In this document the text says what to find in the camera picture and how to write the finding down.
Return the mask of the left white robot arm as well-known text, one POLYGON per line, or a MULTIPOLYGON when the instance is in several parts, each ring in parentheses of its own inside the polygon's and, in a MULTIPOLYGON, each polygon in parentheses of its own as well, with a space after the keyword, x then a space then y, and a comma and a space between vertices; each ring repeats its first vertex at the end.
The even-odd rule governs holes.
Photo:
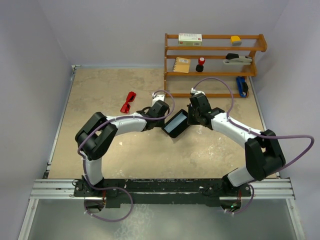
POLYGON ((98 196, 103 191, 102 157, 107 153, 116 136, 152 130, 164 124, 170 107, 162 100, 157 100, 130 115, 106 116, 102 112, 94 113, 75 135, 77 153, 83 161, 83 177, 87 182, 85 190, 91 196, 98 196))

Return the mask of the blue cleaning cloth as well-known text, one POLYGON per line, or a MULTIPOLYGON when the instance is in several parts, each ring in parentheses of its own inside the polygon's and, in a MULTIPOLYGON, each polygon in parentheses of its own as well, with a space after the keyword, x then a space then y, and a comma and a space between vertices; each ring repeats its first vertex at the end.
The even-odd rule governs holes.
POLYGON ((165 130, 170 133, 172 132, 180 123, 182 123, 187 117, 181 112, 178 116, 174 117, 170 123, 165 126, 165 130))

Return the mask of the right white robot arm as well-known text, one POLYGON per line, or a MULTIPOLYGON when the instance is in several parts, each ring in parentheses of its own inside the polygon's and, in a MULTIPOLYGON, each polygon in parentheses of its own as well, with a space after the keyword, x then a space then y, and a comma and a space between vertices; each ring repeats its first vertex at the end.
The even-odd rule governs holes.
POLYGON ((245 165, 222 178, 222 190, 226 195, 235 195, 241 185, 264 180, 286 164, 277 136, 272 130, 249 128, 221 108, 211 108, 208 98, 200 91, 192 93, 189 100, 189 125, 202 125, 221 133, 244 149, 245 165))

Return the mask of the red sunglasses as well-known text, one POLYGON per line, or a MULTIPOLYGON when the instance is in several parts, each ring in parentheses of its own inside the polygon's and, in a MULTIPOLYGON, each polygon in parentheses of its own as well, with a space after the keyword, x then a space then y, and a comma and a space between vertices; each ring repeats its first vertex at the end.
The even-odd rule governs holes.
POLYGON ((125 113, 125 114, 128 114, 129 111, 130 111, 130 108, 131 108, 131 105, 130 103, 132 103, 135 98, 136 98, 136 93, 133 92, 133 91, 130 91, 126 97, 126 100, 125 100, 125 103, 123 104, 123 106, 121 107, 120 109, 120 112, 121 113, 125 113))

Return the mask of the black glasses case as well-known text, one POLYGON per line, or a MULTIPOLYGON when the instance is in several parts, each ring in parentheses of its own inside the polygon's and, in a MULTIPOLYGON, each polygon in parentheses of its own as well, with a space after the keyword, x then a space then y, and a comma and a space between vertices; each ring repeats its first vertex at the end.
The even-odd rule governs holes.
POLYGON ((175 139, 182 134, 190 125, 188 124, 188 112, 184 109, 179 110, 161 128, 168 136, 175 139))

